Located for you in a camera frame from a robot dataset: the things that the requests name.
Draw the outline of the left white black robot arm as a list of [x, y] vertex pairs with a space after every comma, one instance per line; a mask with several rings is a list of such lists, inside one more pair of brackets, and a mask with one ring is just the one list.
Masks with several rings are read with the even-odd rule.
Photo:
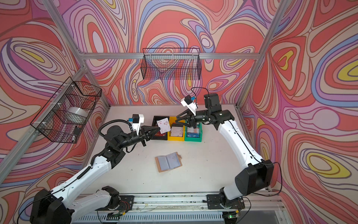
[[106, 133], [99, 132], [106, 140], [104, 149], [92, 157], [87, 167], [69, 180], [51, 190], [43, 189], [35, 195], [30, 223], [71, 224], [95, 210], [115, 211], [124, 205], [119, 192], [110, 186], [81, 199], [78, 196], [102, 175], [115, 168], [129, 153], [129, 147], [138, 143], [145, 146], [160, 128], [142, 126], [137, 130], [130, 127], [130, 130], [130, 133], [125, 133], [120, 126], [114, 125]]

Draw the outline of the tan leather card holder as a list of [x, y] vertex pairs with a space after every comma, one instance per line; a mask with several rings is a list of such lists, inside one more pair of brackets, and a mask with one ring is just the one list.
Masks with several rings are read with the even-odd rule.
[[182, 166], [181, 156], [178, 152], [157, 156], [155, 157], [155, 161], [159, 173], [170, 171]]

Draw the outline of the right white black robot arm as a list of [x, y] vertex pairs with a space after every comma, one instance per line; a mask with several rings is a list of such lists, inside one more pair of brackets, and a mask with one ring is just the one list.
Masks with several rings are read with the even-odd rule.
[[222, 108], [218, 94], [206, 94], [204, 101], [205, 109], [198, 110], [196, 97], [185, 96], [181, 104], [187, 109], [177, 115], [176, 122], [183, 120], [186, 127], [192, 128], [196, 128], [198, 124], [213, 125], [235, 153], [240, 169], [234, 182], [220, 189], [218, 199], [212, 199], [212, 195], [208, 195], [206, 200], [210, 209], [213, 209], [215, 204], [230, 209], [244, 196], [270, 186], [275, 164], [271, 160], [263, 159], [254, 150], [239, 129], [234, 115]]

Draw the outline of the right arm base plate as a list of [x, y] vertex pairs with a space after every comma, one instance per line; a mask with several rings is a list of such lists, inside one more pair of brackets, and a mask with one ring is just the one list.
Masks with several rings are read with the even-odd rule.
[[208, 194], [206, 195], [206, 199], [203, 200], [203, 203], [206, 203], [208, 209], [210, 210], [235, 209], [241, 211], [245, 209], [245, 204], [242, 197], [229, 200], [223, 193]]

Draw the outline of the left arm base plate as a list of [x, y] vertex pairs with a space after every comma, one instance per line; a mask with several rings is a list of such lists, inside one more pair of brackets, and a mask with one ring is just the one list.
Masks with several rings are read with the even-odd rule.
[[105, 207], [100, 207], [98, 211], [125, 211], [132, 210], [134, 204], [133, 195], [121, 195], [111, 197], [109, 204]]

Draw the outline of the white floral VIP card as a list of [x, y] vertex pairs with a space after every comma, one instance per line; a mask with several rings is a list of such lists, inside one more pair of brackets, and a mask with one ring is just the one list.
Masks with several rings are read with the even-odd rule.
[[157, 125], [160, 128], [161, 134], [165, 134], [171, 130], [169, 118], [163, 118], [158, 120]]

